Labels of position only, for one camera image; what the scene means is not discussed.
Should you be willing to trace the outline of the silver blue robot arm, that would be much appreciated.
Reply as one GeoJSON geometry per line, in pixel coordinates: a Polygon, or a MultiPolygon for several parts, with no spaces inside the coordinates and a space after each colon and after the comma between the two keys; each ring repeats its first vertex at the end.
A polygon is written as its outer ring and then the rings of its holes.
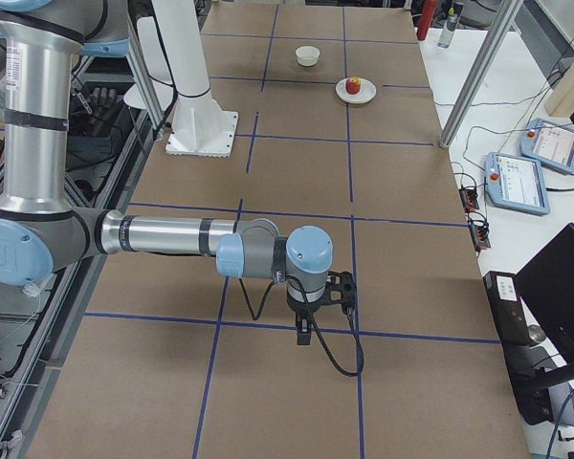
{"type": "Polygon", "coordinates": [[[286,285],[298,343],[320,331],[329,303],[333,245],[320,228],[282,236],[266,219],[158,218],[75,208],[64,196],[71,60],[85,46],[129,50],[123,1],[0,1],[7,43],[0,282],[23,286],[98,254],[205,256],[228,277],[286,285]]]}

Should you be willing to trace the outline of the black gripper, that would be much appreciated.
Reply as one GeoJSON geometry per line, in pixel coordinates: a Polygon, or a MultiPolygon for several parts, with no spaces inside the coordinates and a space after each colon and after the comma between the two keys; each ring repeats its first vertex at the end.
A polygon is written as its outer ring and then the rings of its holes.
{"type": "Polygon", "coordinates": [[[311,341],[311,323],[308,319],[321,306],[330,303],[328,291],[317,290],[304,294],[295,288],[287,289],[288,307],[296,314],[297,345],[309,345],[311,341]]]}

